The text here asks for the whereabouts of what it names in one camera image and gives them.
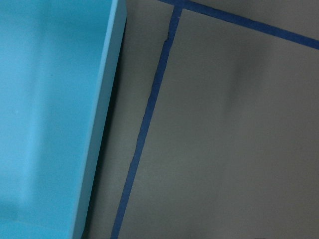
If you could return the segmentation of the vertical blue tape strip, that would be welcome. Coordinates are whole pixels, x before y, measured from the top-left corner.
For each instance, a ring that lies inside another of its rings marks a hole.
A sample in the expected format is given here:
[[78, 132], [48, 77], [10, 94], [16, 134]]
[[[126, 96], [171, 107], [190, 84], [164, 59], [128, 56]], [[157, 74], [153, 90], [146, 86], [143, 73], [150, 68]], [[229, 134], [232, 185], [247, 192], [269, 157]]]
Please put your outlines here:
[[135, 176], [138, 170], [140, 158], [143, 152], [151, 120], [153, 117], [154, 109], [160, 92], [161, 83], [167, 67], [170, 50], [173, 45], [174, 37], [177, 31], [179, 19], [181, 16], [182, 8], [174, 6], [171, 18], [168, 25], [167, 38], [163, 43], [157, 70], [154, 76], [151, 92], [147, 101], [145, 113], [141, 122], [139, 134], [137, 137], [136, 148], [133, 158], [129, 165], [126, 180], [123, 186], [120, 202], [118, 205], [117, 213], [112, 226], [110, 238], [117, 239], [121, 230], [123, 219], [125, 216], [126, 208], [129, 202], [130, 194], [134, 184]]

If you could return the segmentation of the light blue plastic bin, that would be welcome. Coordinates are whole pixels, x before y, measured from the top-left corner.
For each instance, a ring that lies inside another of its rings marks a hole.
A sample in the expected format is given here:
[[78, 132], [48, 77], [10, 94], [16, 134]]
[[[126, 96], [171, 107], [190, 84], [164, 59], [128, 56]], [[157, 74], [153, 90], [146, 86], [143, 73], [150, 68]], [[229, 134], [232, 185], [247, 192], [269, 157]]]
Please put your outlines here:
[[81, 238], [126, 19], [124, 0], [1, 1], [1, 238]]

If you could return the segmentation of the horizontal blue tape strip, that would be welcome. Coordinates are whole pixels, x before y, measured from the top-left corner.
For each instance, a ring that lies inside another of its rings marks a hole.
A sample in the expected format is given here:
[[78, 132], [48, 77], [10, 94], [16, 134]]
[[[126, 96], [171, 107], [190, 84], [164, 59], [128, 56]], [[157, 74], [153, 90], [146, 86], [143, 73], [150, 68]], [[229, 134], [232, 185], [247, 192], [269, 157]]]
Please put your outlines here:
[[224, 10], [206, 6], [191, 0], [163, 0], [162, 2], [218, 20], [229, 22], [241, 27], [245, 27], [257, 32], [278, 37], [280, 39], [294, 42], [312, 49], [318, 50], [319, 48], [319, 41], [317, 39], [278, 28], [273, 25], [265, 24], [263, 22], [255, 21], [230, 12], [226, 12]]

